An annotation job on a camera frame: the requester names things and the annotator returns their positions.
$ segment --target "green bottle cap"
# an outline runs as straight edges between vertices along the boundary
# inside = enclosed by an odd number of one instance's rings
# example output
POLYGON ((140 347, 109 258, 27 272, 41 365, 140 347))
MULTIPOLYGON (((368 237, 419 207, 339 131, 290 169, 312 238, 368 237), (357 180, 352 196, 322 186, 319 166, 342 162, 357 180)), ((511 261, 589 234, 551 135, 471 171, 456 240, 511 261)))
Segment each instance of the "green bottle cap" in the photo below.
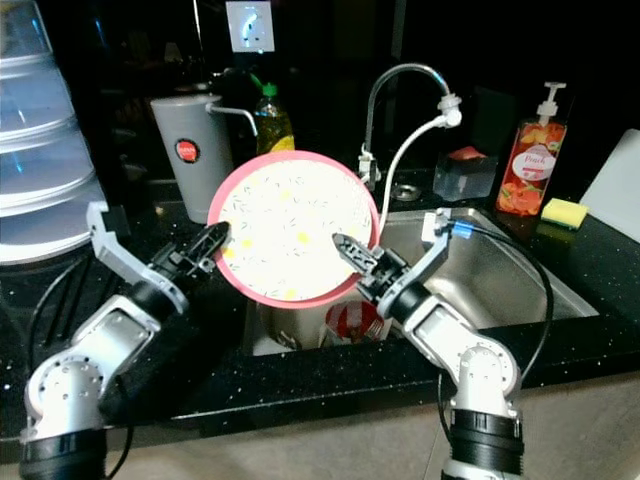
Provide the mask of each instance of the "green bottle cap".
POLYGON ((265 97, 275 97, 278 94, 277 85, 271 82, 263 84, 260 81, 260 79, 256 77, 253 73, 251 74, 251 80, 253 80, 253 83, 255 84, 255 86, 260 89, 260 91, 265 97))
POLYGON ((267 83, 262 86, 262 94, 265 97, 275 97, 278 94, 278 86, 273 83, 267 83))

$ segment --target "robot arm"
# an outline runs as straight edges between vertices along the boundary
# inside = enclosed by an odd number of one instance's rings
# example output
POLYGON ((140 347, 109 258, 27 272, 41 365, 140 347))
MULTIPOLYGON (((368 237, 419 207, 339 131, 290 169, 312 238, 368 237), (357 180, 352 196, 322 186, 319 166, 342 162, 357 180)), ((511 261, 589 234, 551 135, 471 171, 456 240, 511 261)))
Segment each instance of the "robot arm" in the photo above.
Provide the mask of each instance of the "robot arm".
POLYGON ((184 250, 173 244, 147 266, 122 248, 105 226, 108 207, 92 203, 87 220, 96 256, 130 283, 74 334, 67 349, 45 360, 26 390, 28 424, 20 473, 26 479, 104 478, 106 456, 101 397, 126 371, 171 315, 188 312, 189 293, 213 271, 213 253, 229 224, 205 228, 184 250))
POLYGON ((458 388, 451 400, 451 459, 442 478, 520 479, 521 419, 507 400, 520 384, 515 359, 504 345, 477 333, 451 304, 423 286, 422 279, 446 259, 449 220, 450 210, 427 214, 422 240, 433 246, 413 268, 393 250, 369 251, 346 235, 335 234, 334 243, 362 275, 360 293, 383 318, 401 322, 404 336, 431 363, 446 369, 458 388))

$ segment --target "black countertop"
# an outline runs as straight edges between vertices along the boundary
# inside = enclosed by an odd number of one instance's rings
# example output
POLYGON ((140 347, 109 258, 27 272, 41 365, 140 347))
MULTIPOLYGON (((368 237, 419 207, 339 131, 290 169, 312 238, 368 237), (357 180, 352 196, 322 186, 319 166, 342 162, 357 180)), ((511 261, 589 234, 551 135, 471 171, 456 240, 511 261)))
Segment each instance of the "black countertop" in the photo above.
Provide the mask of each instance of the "black countertop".
MULTIPOLYGON (((400 180, 426 182, 423 174, 415 172, 401 174, 400 180)), ((423 195, 417 202, 393 208, 441 205, 437 197, 423 195)), ((537 218, 497 213, 488 203, 456 204, 461 205, 484 209, 599 312, 594 317, 554 322, 524 388, 640 370, 638 243, 592 217, 580 230, 570 232, 540 224, 537 218)), ((156 203, 130 217, 132 237, 127 247, 144 261, 166 242, 186 242, 201 228, 187 219, 180 202, 156 203)), ((28 269, 0 270, 2 462, 16 460, 17 438, 25 422, 22 392, 30 314, 53 278, 88 251, 87 247, 28 269)), ((75 325, 117 289, 108 271, 95 263, 82 280, 75 312, 69 306, 61 312, 50 307, 43 317, 36 361, 61 348, 75 325)), ((436 368, 404 339, 252 357, 242 351, 246 299, 218 273, 198 298, 203 310, 200 318, 169 322, 125 374, 136 424, 162 423, 176 431, 197 429, 198 436, 210 436, 435 399, 436 368)), ((540 332, 541 324, 484 331, 507 345, 520 365, 529 359, 540 332)), ((125 423, 121 403, 113 393, 105 402, 114 424, 125 423)))

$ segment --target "product label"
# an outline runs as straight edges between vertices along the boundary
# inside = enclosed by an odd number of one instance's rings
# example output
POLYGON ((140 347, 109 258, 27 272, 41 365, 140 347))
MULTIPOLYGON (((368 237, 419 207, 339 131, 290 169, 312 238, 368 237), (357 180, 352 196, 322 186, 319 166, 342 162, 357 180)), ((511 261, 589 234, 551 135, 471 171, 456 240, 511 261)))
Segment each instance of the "product label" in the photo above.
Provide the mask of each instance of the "product label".
POLYGON ((513 173, 530 182, 551 176, 556 159, 544 145, 535 145, 513 159, 513 173))
POLYGON ((181 138, 176 143, 176 153, 185 163, 196 163, 200 158, 200 149, 195 142, 181 138))

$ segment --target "chrome faucet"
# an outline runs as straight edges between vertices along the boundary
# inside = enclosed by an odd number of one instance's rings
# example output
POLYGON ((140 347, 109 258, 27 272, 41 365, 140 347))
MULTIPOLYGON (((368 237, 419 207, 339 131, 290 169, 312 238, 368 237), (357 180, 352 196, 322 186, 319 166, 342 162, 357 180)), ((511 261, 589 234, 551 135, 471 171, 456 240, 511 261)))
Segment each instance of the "chrome faucet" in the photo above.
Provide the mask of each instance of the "chrome faucet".
POLYGON ((396 65, 378 77, 371 88, 371 93, 369 93, 369 101, 367 103, 367 126, 365 130, 364 143, 362 145, 360 156, 358 157, 358 175, 367 188, 372 192, 375 190, 376 182, 382 178, 382 174, 377 166, 377 161, 371 153, 373 113, 376 106, 376 97, 378 96, 380 88, 382 88, 390 78, 396 76, 398 73, 410 71, 424 73, 436 81, 442 90, 442 100, 438 104, 438 108, 440 108, 443 113, 448 109, 457 108, 457 105, 460 103, 460 99, 452 94, 451 90, 449 90, 449 85, 447 85, 447 82, 444 80, 442 75, 433 68, 422 63, 403 63, 401 65, 396 65))

